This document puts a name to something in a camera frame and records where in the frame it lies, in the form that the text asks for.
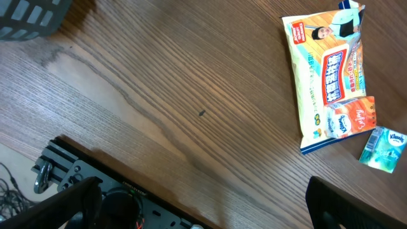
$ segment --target black circular component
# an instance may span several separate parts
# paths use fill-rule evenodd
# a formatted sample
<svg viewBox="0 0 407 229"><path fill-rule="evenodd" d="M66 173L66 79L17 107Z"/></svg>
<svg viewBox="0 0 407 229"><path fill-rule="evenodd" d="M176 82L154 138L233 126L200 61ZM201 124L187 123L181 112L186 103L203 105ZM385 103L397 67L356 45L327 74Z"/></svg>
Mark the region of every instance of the black circular component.
<svg viewBox="0 0 407 229"><path fill-rule="evenodd" d="M114 190L103 199L96 228L136 228L141 207L137 197L126 190Z"/></svg>

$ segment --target wooden table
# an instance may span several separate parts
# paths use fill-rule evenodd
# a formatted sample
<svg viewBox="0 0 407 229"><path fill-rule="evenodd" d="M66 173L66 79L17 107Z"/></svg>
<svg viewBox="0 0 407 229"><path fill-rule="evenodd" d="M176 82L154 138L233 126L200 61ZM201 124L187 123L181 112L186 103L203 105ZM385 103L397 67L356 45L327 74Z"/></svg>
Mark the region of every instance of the wooden table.
<svg viewBox="0 0 407 229"><path fill-rule="evenodd" d="M407 2L363 3L368 94L379 124L407 133ZM35 160L64 135L213 227L312 227L311 176L407 222L407 156L393 174L360 164L368 134L299 151L279 17L334 9L337 0L77 0L55 35L0 44L0 142Z"/></svg>

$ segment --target barcode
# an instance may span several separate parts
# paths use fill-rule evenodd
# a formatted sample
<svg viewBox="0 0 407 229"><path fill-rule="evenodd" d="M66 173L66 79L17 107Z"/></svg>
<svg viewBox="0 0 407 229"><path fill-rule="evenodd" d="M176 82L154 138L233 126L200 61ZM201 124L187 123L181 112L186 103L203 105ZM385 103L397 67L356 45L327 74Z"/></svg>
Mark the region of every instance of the barcode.
<svg viewBox="0 0 407 229"><path fill-rule="evenodd" d="M376 146L378 138L379 138L379 136L372 134L369 138L368 143L366 144L366 149L373 150Z"/></svg>

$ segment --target teal tissue packet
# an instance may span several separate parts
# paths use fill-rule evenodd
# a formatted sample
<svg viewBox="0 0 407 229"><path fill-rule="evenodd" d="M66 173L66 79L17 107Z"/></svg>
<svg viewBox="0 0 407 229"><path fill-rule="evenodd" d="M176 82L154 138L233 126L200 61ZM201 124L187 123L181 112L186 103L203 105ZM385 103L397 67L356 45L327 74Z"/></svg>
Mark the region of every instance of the teal tissue packet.
<svg viewBox="0 0 407 229"><path fill-rule="evenodd" d="M406 135L385 127L376 127L359 161L372 168L393 173L406 144Z"/></svg>

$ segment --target red label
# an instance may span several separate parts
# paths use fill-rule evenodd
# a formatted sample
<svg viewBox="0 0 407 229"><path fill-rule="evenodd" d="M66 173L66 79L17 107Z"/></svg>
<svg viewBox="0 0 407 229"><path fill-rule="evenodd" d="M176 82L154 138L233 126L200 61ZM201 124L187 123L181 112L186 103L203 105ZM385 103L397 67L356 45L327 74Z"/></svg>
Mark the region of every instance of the red label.
<svg viewBox="0 0 407 229"><path fill-rule="evenodd" d="M298 45L305 42L304 23L298 22L293 24L294 44Z"/></svg>
<svg viewBox="0 0 407 229"><path fill-rule="evenodd" d="M342 83L342 68L346 59L346 53L346 50L341 50L324 57L322 63L322 95L325 105L345 98Z"/></svg>

